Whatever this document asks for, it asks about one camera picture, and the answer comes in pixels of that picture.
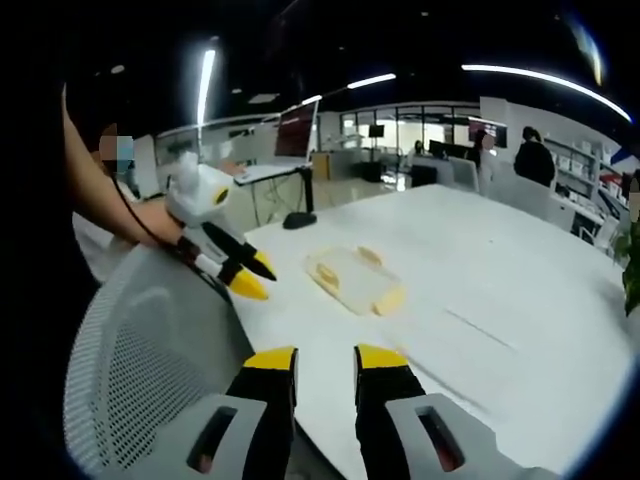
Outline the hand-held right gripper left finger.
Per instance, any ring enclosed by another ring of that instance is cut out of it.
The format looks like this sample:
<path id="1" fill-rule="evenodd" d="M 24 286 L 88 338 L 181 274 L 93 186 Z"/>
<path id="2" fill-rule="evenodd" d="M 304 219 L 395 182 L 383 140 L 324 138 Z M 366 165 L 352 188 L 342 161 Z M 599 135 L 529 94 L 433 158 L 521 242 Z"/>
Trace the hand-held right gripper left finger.
<path id="1" fill-rule="evenodd" d="M 151 453 L 121 479 L 283 479 L 295 431 L 298 349 L 258 352 L 226 392 L 159 429 Z"/>

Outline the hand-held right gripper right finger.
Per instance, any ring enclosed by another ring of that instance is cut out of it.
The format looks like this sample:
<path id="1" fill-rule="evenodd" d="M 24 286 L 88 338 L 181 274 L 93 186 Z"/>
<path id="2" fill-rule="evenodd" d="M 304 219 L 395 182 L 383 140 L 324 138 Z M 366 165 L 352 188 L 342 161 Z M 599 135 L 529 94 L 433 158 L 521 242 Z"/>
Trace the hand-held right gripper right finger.
<path id="1" fill-rule="evenodd" d="M 399 353 L 358 344 L 356 437 L 369 479 L 553 479 L 502 454 L 494 431 L 440 393 L 427 394 Z"/>

